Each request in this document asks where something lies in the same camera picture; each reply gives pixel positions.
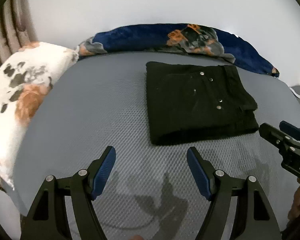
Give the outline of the black pants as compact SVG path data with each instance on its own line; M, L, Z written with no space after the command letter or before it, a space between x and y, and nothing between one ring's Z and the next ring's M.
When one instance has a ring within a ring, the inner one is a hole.
M151 143L168 146L255 133L257 103L232 65L147 62Z

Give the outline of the grey mesh mattress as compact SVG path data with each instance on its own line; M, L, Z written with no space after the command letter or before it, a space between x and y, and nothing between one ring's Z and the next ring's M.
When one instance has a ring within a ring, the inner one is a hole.
M221 61L161 53L121 53L78 61L53 85L33 117L14 165L9 193L27 215L46 176L74 175L99 158L108 145L116 162L94 202L108 239L195 239L209 208L186 161L195 146L217 169L236 178L255 176L264 189L280 230L299 184L281 167L277 148L259 133L176 146L153 146L146 104L146 63L213 66ZM268 75L239 69L255 99L259 124L282 120L300 127L300 105L289 87Z

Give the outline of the blue floral blanket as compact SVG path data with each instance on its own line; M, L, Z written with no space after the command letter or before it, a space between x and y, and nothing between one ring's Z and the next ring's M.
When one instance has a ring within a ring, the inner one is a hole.
M79 57L123 51L204 55L257 74L279 77L279 71L242 38L190 23L137 24L97 33L75 49Z

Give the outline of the beige curtain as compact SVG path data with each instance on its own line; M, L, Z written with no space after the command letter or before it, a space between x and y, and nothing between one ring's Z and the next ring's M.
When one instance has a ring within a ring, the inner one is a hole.
M28 0L0 0L0 66L22 46L36 41Z

